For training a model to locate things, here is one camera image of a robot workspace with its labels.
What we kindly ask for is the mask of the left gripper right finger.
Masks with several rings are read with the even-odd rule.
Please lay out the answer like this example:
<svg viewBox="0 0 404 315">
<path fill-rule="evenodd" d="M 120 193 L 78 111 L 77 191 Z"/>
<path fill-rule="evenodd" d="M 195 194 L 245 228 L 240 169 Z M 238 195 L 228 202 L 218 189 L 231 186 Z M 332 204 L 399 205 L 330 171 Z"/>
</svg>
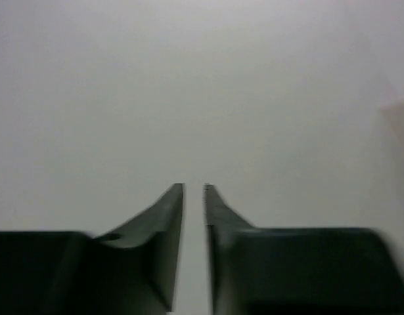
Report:
<svg viewBox="0 0 404 315">
<path fill-rule="evenodd" d="M 254 226 L 204 187 L 214 314 L 404 314 L 404 279 L 363 227 Z"/>
</svg>

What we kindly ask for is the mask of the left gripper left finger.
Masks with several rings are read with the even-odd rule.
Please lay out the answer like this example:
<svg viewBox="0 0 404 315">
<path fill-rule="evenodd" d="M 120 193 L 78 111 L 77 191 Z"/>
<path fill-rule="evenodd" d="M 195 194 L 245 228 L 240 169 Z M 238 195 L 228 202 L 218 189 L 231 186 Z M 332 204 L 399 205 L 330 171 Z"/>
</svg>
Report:
<svg viewBox="0 0 404 315">
<path fill-rule="evenodd" d="M 185 187 L 98 237 L 0 231 L 0 314 L 173 310 Z"/>
</svg>

